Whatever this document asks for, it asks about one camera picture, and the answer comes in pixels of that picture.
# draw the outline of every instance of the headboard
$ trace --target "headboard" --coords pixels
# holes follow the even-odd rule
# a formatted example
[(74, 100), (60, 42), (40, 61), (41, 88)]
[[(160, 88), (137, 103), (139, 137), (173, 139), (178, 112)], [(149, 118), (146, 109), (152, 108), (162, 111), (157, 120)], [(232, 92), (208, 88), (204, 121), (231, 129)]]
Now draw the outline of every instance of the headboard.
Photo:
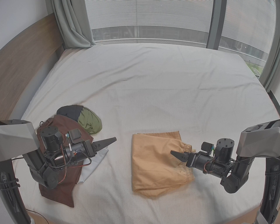
[(55, 16), (50, 14), (0, 50), (0, 120), (9, 119), (26, 86), (62, 43)]

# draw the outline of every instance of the window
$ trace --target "window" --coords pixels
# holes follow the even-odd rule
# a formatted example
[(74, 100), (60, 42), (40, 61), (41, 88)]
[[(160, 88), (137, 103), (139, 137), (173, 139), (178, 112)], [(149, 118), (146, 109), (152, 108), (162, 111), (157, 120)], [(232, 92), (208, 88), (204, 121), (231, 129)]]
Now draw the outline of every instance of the window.
[(96, 44), (206, 47), (213, 0), (85, 0)]
[(227, 0), (219, 50), (239, 54), (259, 77), (271, 48), (275, 0)]

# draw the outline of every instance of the robotic arm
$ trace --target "robotic arm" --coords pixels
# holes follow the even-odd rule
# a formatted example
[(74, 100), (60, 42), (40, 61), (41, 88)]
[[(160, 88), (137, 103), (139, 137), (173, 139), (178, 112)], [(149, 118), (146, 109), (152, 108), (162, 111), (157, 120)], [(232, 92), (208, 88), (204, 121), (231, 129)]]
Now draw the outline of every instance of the robotic arm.
[(42, 129), (40, 136), (46, 148), (44, 153), (31, 122), (0, 121), (0, 197), (16, 224), (30, 224), (32, 220), (21, 199), (11, 158), (22, 155), (33, 179), (47, 188), (55, 188), (59, 170), (86, 158), (91, 161), (99, 150), (117, 140), (114, 137), (91, 143), (81, 138), (79, 129), (70, 130), (64, 136), (55, 126)]
[(280, 120), (255, 125), (241, 132), (236, 160), (231, 158), (234, 141), (219, 139), (216, 147), (203, 142), (198, 153), (171, 154), (186, 162), (187, 167), (202, 170), (221, 178), (226, 192), (237, 192), (248, 180), (249, 170), (256, 157), (266, 157), (265, 189), (255, 224), (272, 224), (278, 214), (280, 198)]

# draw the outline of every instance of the white bed sheet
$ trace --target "white bed sheet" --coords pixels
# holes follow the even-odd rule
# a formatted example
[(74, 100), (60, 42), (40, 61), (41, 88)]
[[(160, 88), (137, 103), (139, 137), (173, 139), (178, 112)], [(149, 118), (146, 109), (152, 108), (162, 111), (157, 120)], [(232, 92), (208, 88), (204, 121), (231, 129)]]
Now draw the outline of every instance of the white bed sheet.
[(132, 192), (134, 133), (180, 131), (197, 151), (203, 141), (235, 141), (245, 128), (279, 119), (264, 88), (235, 54), (165, 44), (98, 45), (70, 49), (49, 73), (23, 119), (38, 127), (64, 105), (92, 109), (103, 129), (95, 140), (117, 137), (109, 152), (74, 187), (74, 208), (40, 195), (25, 161), (15, 161), (28, 209), (56, 223), (225, 223), (260, 204), (265, 159), (256, 158), (247, 183), (228, 194), (220, 179), (194, 170), (195, 181), (148, 199)]

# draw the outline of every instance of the white folded garment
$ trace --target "white folded garment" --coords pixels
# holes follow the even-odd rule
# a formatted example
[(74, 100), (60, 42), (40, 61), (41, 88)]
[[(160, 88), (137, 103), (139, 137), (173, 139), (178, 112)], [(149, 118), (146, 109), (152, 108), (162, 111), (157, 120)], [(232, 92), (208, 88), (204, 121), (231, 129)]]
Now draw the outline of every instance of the white folded garment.
[[(88, 166), (84, 166), (82, 168), (80, 179), (77, 184), (84, 182), (89, 177), (89, 175), (92, 174), (92, 172), (95, 170), (95, 168), (98, 166), (98, 164), (103, 160), (103, 158), (105, 157), (105, 155), (108, 151), (109, 150), (107, 147), (104, 149), (101, 149), (100, 151), (97, 152), (95, 157), (91, 158), (91, 160), (92, 160), (91, 164)], [(87, 163), (89, 163), (89, 159), (84, 160), (84, 164), (87, 164)]]

